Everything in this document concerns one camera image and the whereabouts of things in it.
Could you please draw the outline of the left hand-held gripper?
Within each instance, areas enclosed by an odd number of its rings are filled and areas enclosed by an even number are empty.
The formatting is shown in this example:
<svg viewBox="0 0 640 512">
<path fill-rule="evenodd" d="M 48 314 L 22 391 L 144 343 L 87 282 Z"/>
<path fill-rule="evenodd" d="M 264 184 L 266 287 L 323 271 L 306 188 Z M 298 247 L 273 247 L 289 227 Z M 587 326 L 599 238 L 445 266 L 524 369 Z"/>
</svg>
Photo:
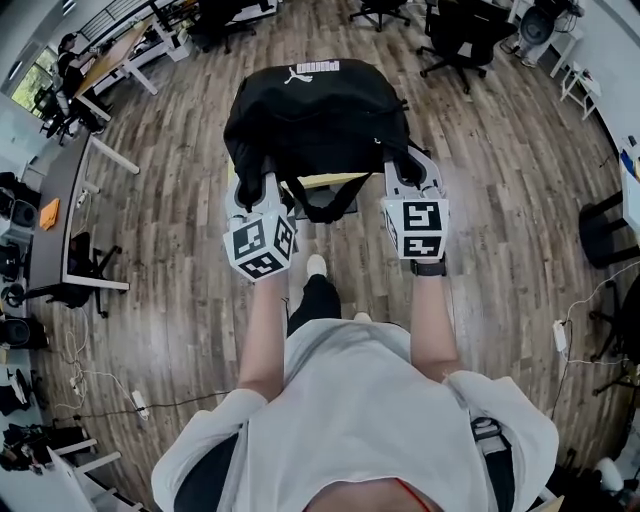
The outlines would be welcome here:
<svg viewBox="0 0 640 512">
<path fill-rule="evenodd" d="M 281 202 L 274 172 L 262 177 L 261 196 L 251 212 L 239 199 L 240 186 L 238 177 L 229 180 L 224 201 L 228 229 L 223 241 L 231 267 L 257 282 L 289 269 L 296 228 Z"/>
</svg>

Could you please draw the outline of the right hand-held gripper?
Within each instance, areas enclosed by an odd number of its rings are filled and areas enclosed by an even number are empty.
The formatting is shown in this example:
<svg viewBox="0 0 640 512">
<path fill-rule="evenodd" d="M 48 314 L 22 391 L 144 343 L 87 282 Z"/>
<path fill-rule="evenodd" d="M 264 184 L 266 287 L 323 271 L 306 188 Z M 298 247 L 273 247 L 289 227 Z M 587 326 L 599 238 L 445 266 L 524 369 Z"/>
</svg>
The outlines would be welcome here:
<svg viewBox="0 0 640 512">
<path fill-rule="evenodd" d="M 412 149 L 412 158 L 425 170 L 422 191 L 405 197 L 387 196 L 381 200 L 385 225 L 399 259 L 440 260 L 448 235 L 449 201 L 439 190 L 443 180 L 436 163 L 426 151 Z M 387 193 L 405 193 L 407 186 L 393 160 L 384 163 Z"/>
</svg>

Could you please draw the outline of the black backpack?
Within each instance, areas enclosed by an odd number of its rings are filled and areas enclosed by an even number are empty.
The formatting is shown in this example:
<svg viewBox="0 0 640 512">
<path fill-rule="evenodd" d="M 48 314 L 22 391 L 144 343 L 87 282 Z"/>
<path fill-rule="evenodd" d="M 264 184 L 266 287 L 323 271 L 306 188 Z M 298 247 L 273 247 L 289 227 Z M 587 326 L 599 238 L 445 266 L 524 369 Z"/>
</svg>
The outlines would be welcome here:
<svg viewBox="0 0 640 512">
<path fill-rule="evenodd" d="M 423 171 L 406 103 L 373 65 L 337 59 L 278 66 L 246 77 L 236 93 L 224 142 L 239 179 L 238 199 L 252 211 L 263 179 L 274 174 L 314 223 L 339 220 L 374 173 L 394 163 L 401 183 L 416 189 Z M 301 178 L 353 173 L 326 206 L 309 202 Z"/>
</svg>

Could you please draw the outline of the person's right forearm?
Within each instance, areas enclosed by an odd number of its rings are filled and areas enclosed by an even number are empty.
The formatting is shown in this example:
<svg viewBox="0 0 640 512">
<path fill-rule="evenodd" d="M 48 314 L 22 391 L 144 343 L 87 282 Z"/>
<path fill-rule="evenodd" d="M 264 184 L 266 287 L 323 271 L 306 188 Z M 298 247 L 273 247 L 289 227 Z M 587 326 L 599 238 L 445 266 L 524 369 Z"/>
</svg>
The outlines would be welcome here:
<svg viewBox="0 0 640 512">
<path fill-rule="evenodd" d="M 448 312 L 444 277 L 418 277 L 412 284 L 410 359 L 426 378 L 443 382 L 462 369 Z"/>
</svg>

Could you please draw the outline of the person's left forearm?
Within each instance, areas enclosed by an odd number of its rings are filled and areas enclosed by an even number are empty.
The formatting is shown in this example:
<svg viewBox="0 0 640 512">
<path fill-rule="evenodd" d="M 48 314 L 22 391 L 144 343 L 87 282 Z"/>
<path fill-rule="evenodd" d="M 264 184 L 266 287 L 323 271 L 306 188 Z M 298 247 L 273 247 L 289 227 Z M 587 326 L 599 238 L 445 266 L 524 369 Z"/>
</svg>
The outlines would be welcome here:
<svg viewBox="0 0 640 512">
<path fill-rule="evenodd" d="M 287 291 L 284 273 L 254 285 L 242 347 L 237 387 L 255 391 L 267 401 L 273 401 L 284 387 L 283 299 Z"/>
</svg>

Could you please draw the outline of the yellow table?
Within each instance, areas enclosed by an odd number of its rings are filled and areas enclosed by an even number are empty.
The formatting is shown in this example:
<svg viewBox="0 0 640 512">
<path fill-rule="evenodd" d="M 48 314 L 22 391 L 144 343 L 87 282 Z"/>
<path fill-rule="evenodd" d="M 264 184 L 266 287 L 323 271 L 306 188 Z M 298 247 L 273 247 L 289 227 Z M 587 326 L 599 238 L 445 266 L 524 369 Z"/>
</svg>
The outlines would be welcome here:
<svg viewBox="0 0 640 512">
<path fill-rule="evenodd" d="M 227 162 L 227 187 L 232 177 L 238 177 L 235 171 L 235 165 L 231 158 Z M 323 174 L 315 176 L 301 177 L 299 179 L 301 186 L 305 189 L 307 201 L 310 205 L 317 208 L 328 206 L 336 197 L 338 191 L 351 180 L 360 178 L 368 178 L 366 173 L 339 173 L 339 174 Z M 308 220 L 309 216 L 303 208 L 303 204 L 294 196 L 288 184 L 284 181 L 279 182 L 281 202 L 286 207 L 289 216 L 293 216 L 297 221 Z M 232 219 L 252 219 L 258 215 L 253 211 L 249 212 L 247 217 L 227 217 L 228 221 Z"/>
</svg>

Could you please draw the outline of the black wristwatch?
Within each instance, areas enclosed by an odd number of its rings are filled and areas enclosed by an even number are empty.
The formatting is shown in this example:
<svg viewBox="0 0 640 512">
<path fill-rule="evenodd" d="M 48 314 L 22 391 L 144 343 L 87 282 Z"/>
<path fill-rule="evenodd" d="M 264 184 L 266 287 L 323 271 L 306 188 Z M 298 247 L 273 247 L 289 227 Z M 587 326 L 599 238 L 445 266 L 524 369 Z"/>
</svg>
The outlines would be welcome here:
<svg viewBox="0 0 640 512">
<path fill-rule="evenodd" d="M 411 272 L 418 277 L 444 277 L 447 275 L 446 262 L 440 259 L 434 262 L 424 262 L 412 259 Z"/>
</svg>

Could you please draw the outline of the person's black trousers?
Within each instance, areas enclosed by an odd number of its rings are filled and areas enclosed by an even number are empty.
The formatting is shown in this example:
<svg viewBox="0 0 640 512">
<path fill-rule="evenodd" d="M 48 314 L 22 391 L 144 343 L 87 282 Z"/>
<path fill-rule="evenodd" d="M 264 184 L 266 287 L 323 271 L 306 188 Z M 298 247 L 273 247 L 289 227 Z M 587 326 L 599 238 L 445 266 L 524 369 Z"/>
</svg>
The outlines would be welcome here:
<svg viewBox="0 0 640 512">
<path fill-rule="evenodd" d="M 336 287 L 321 274 L 308 278 L 299 307 L 287 323 L 287 336 L 311 320 L 341 319 L 341 302 Z"/>
</svg>

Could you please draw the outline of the black office chair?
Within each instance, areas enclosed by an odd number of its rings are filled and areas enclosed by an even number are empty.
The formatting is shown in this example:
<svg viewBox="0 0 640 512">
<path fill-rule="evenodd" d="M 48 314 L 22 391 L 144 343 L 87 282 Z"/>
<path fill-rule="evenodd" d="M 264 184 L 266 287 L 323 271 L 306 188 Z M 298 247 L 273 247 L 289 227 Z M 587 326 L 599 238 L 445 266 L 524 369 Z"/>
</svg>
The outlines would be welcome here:
<svg viewBox="0 0 640 512">
<path fill-rule="evenodd" d="M 361 7 L 348 17 L 350 22 L 356 18 L 366 18 L 376 32 L 383 31 L 385 16 L 402 20 L 405 27 L 411 25 L 411 19 L 401 13 L 401 8 L 408 0 L 361 0 Z"/>
<path fill-rule="evenodd" d="M 619 375 L 594 389 L 592 395 L 598 396 L 613 386 L 640 391 L 640 275 L 632 282 L 623 301 L 619 299 L 615 282 L 608 281 L 605 287 L 612 293 L 613 313 L 590 311 L 589 318 L 607 323 L 610 330 L 601 349 L 590 357 L 590 362 L 600 362 L 607 353 L 622 359 L 618 363 Z"/>
<path fill-rule="evenodd" d="M 67 272 L 79 277 L 105 280 L 103 273 L 108 263 L 114 255 L 121 253 L 122 248 L 117 245 L 112 246 L 108 252 L 92 247 L 89 233 L 82 232 L 70 241 Z M 93 295 L 97 313 L 104 319 L 108 317 L 108 312 L 101 305 L 99 287 L 68 284 L 64 295 L 64 303 L 71 309 L 84 306 Z"/>
<path fill-rule="evenodd" d="M 439 61 L 422 69 L 420 76 L 426 78 L 430 72 L 450 67 L 469 95 L 465 70 L 486 77 L 495 46 L 517 32 L 509 15 L 509 9 L 485 0 L 426 0 L 425 35 L 431 46 L 418 47 L 416 55 L 429 53 Z"/>
<path fill-rule="evenodd" d="M 255 23 L 274 15 L 280 0 L 197 0 L 198 17 L 187 29 L 196 47 L 208 53 L 222 46 L 231 53 L 231 37 L 256 35 Z"/>
</svg>

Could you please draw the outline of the small white side table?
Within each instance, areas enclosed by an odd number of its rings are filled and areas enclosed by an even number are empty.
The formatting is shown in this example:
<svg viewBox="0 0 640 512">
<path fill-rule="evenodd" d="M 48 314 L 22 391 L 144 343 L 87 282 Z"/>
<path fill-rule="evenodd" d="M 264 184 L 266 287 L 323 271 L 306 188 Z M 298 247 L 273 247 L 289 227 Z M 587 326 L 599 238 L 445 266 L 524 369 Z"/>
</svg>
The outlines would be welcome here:
<svg viewBox="0 0 640 512">
<path fill-rule="evenodd" d="M 560 101 L 571 99 L 582 108 L 585 121 L 595 110 L 602 91 L 599 82 L 591 73 L 573 62 L 561 82 Z"/>
</svg>

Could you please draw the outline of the black mesh chair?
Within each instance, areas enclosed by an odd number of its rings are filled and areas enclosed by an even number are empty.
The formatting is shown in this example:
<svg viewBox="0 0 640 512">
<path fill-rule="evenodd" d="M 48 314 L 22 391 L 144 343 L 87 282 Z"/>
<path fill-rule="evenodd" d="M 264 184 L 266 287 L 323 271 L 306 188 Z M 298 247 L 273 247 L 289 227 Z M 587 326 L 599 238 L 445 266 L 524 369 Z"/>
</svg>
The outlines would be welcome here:
<svg viewBox="0 0 640 512">
<path fill-rule="evenodd" d="M 640 254 L 640 249 L 627 247 L 617 249 L 615 233 L 628 226 L 620 217 L 609 221 L 606 212 L 623 202 L 621 190 L 597 204 L 585 205 L 579 213 L 579 237 L 583 252 L 589 263 L 596 269 L 627 261 Z"/>
</svg>

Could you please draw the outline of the grey curved desk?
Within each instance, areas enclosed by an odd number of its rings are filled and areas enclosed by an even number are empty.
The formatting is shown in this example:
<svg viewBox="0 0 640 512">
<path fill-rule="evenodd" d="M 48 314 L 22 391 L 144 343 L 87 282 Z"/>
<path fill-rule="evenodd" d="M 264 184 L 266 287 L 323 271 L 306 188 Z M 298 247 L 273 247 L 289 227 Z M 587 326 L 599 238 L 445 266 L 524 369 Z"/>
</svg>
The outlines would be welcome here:
<svg viewBox="0 0 640 512">
<path fill-rule="evenodd" d="M 63 147 L 51 162 L 41 185 L 41 213 L 51 220 L 48 228 L 36 225 L 30 250 L 27 299 L 44 296 L 59 285 L 79 285 L 85 288 L 112 289 L 127 292 L 127 282 L 109 281 L 74 275 L 68 272 L 68 252 L 73 215 L 79 193 L 99 189 L 86 180 L 89 153 L 95 149 L 136 175 L 138 165 L 94 137 L 84 133 Z"/>
</svg>

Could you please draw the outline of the wooden desk with white legs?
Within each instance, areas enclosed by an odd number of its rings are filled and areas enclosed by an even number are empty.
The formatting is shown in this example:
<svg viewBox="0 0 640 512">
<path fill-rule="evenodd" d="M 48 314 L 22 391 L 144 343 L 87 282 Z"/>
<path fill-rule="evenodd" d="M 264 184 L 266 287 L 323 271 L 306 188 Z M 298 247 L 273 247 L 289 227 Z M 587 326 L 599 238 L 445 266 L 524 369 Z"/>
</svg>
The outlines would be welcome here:
<svg viewBox="0 0 640 512">
<path fill-rule="evenodd" d="M 142 40 L 146 30 L 152 25 L 155 17 L 140 21 L 130 28 L 119 40 L 116 41 L 106 53 L 99 56 L 95 63 L 86 73 L 85 78 L 80 85 L 74 98 L 88 107 L 95 115 L 105 121 L 110 121 L 111 116 L 94 101 L 86 97 L 86 92 L 93 88 L 97 83 L 111 74 L 113 71 L 121 69 L 124 74 L 133 75 L 149 93 L 157 95 L 157 88 L 147 79 L 147 77 L 138 69 L 130 59 L 134 47 Z"/>
</svg>

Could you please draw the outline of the orange cloth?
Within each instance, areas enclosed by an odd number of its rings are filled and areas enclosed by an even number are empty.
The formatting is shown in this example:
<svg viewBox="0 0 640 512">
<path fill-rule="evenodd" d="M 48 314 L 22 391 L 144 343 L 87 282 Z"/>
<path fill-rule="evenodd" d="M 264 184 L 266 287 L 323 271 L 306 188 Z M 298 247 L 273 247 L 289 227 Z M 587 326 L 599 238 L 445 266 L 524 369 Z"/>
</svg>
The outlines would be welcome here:
<svg viewBox="0 0 640 512">
<path fill-rule="evenodd" d="M 40 210 L 39 227 L 48 231 L 57 223 L 60 199 L 54 198 Z"/>
</svg>

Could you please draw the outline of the person's white shirt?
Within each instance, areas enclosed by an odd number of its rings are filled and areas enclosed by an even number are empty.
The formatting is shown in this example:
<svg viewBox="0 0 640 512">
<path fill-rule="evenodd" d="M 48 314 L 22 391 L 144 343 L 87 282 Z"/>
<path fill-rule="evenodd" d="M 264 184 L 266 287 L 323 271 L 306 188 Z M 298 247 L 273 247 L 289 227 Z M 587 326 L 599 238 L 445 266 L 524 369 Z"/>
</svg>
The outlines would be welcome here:
<svg viewBox="0 0 640 512">
<path fill-rule="evenodd" d="M 497 512 L 472 434 L 496 420 L 512 449 L 512 512 L 525 512 L 551 476 L 555 425 L 508 377 L 457 371 L 443 382 L 411 365 L 409 335 L 393 324 L 313 320 L 285 342 L 285 385 L 274 400 L 247 389 L 197 412 L 156 464 L 163 512 L 208 454 L 233 438 L 220 512 L 303 512 L 337 482 L 400 479 L 443 512 Z"/>
</svg>

